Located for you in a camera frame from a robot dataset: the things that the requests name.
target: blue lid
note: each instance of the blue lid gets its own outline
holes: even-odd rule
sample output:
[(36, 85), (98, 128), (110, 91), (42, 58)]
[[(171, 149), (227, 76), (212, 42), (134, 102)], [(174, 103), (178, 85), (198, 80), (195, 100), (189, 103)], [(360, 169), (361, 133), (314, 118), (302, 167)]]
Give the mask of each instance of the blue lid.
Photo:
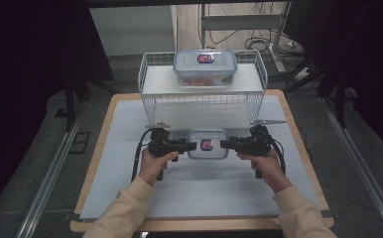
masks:
[(227, 71), (234, 73), (237, 62), (233, 51), (193, 50), (177, 51), (174, 58), (175, 72), (183, 71)]

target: plastic food container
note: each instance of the plastic food container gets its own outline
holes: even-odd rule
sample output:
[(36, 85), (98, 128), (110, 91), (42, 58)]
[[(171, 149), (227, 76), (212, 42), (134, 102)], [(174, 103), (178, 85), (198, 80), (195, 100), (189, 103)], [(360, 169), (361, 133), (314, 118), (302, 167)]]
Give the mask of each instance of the plastic food container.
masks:
[(227, 87), (231, 85), (237, 62), (233, 51), (177, 51), (173, 70), (183, 87)]
[(196, 142), (196, 150), (189, 151), (191, 159), (221, 160), (228, 156), (228, 149), (220, 148), (220, 140), (228, 140), (222, 129), (194, 129), (188, 133), (188, 142)]

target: metal leg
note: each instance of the metal leg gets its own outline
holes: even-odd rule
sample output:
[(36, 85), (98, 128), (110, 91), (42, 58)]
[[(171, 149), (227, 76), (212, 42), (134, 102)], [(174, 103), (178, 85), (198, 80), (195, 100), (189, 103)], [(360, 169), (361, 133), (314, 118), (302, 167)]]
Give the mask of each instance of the metal leg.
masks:
[(284, 73), (286, 72), (284, 64), (281, 61), (281, 58), (278, 54), (278, 44), (279, 40), (282, 36), (282, 31), (285, 26), (285, 20), (287, 20), (288, 10), (290, 8), (290, 2), (287, 2), (284, 6), (284, 9), (282, 9), (281, 16), (279, 18), (278, 27), (276, 28), (276, 35), (275, 39), (272, 42), (272, 45), (269, 46), (269, 51), (272, 55), (273, 61), (275, 62), (275, 66), (278, 69), (278, 73)]

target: human hand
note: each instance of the human hand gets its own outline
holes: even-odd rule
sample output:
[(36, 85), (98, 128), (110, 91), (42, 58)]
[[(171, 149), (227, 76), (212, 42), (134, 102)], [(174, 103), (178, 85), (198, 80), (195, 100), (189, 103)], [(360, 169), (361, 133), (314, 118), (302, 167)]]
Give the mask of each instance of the human hand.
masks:
[(157, 181), (158, 174), (167, 168), (167, 162), (175, 159), (179, 155), (178, 152), (171, 152), (160, 158), (154, 157), (148, 151), (148, 147), (142, 150), (142, 164), (139, 177), (150, 186)]
[(290, 181), (279, 166), (278, 156), (274, 149), (271, 149), (266, 156), (251, 156), (243, 153), (237, 153), (237, 156), (241, 160), (250, 161), (251, 169), (260, 170), (263, 174), (263, 180), (275, 193), (291, 186)]

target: beige sleeve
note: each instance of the beige sleeve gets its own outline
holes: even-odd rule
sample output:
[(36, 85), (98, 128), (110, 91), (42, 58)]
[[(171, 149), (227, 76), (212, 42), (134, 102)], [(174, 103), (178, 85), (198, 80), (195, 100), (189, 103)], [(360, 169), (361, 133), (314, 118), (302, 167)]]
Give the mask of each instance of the beige sleeve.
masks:
[(274, 195), (281, 215), (279, 222), (288, 238), (336, 237), (324, 224), (319, 209), (290, 186)]
[(131, 238), (144, 220), (148, 201), (154, 193), (151, 186), (136, 177), (128, 188), (120, 190), (118, 197), (93, 222), (83, 237)]

